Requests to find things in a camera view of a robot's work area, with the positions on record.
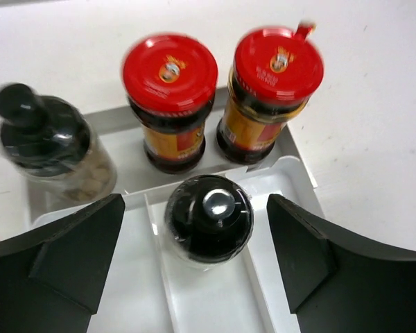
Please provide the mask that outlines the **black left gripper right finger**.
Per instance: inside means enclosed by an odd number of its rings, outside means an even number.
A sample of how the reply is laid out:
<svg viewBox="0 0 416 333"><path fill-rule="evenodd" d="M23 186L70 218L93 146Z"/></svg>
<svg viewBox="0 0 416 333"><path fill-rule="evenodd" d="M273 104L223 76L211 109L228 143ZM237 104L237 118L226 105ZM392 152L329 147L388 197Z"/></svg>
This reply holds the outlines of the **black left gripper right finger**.
<svg viewBox="0 0 416 333"><path fill-rule="evenodd" d="M368 239L278 194L266 210L302 332L416 332L416 251Z"/></svg>

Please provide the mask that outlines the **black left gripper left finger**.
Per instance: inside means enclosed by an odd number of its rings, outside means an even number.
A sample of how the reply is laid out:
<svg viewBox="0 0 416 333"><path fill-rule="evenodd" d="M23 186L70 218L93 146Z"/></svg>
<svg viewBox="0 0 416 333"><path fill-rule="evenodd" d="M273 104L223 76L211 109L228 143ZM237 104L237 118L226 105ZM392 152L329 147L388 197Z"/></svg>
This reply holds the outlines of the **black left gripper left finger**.
<svg viewBox="0 0 416 333"><path fill-rule="evenodd" d="M125 211L120 194L0 241L0 332L86 332Z"/></svg>

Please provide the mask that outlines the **dome-top black pepper grinder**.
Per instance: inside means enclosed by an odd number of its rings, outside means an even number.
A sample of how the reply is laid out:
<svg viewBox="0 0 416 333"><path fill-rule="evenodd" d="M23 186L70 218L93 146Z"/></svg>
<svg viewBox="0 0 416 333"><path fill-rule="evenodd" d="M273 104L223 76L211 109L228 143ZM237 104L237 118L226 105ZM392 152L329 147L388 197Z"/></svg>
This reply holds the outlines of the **dome-top black pepper grinder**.
<svg viewBox="0 0 416 333"><path fill-rule="evenodd" d="M189 178L174 189L164 211L164 242L187 265L209 270L235 258L254 228L250 196L217 175Z"/></svg>

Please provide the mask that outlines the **knob-top glass spice grinder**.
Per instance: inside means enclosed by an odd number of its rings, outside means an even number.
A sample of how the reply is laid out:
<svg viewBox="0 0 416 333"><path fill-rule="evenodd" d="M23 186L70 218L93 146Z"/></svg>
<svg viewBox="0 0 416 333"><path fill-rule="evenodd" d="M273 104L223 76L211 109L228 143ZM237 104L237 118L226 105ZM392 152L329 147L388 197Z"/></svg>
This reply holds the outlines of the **knob-top glass spice grinder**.
<svg viewBox="0 0 416 333"><path fill-rule="evenodd" d="M29 181L75 203L113 191L116 167L72 104L11 83L0 87L0 119L1 151Z"/></svg>

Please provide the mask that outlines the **red-lid chili sauce jar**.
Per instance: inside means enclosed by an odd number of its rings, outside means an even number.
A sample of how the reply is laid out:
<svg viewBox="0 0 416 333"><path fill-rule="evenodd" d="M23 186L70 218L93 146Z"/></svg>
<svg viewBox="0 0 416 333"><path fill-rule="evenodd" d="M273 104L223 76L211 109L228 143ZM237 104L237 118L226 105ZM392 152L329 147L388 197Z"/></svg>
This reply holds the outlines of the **red-lid chili sauce jar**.
<svg viewBox="0 0 416 333"><path fill-rule="evenodd" d="M307 105L324 78L320 52L309 40L315 24L265 26L236 45L228 100L216 128L222 154L238 164L264 160L284 129Z"/></svg>

